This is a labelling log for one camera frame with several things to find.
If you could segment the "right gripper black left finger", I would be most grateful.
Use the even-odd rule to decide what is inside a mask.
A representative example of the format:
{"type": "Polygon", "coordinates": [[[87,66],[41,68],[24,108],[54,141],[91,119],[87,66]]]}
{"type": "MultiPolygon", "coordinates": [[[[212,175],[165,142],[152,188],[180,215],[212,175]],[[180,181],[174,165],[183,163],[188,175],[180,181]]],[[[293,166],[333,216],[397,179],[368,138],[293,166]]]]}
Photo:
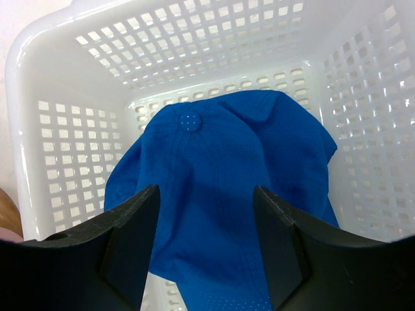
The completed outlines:
{"type": "Polygon", "coordinates": [[[151,185],[45,240],[2,240],[1,309],[139,310],[159,211],[151,185]]]}

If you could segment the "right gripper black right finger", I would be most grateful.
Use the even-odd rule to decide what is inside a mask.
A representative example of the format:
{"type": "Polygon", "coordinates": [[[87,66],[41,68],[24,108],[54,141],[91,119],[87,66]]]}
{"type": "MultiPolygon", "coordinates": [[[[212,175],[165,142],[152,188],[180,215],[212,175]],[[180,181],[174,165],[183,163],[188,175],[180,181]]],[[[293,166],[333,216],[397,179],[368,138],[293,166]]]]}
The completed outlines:
{"type": "Polygon", "coordinates": [[[413,236],[358,236],[264,187],[255,188],[254,214],[273,310],[414,309],[413,236]]]}

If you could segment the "blue baseball cap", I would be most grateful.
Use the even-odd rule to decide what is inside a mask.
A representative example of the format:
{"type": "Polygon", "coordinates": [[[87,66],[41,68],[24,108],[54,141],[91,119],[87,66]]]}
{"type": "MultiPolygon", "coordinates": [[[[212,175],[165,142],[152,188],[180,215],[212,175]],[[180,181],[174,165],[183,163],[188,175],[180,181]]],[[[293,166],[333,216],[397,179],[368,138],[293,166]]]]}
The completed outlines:
{"type": "Polygon", "coordinates": [[[113,169],[104,209],[157,185],[150,272],[175,282],[188,310],[270,310],[254,189],[336,225],[328,198],[336,150],[322,124],[280,91],[170,104],[113,169]]]}

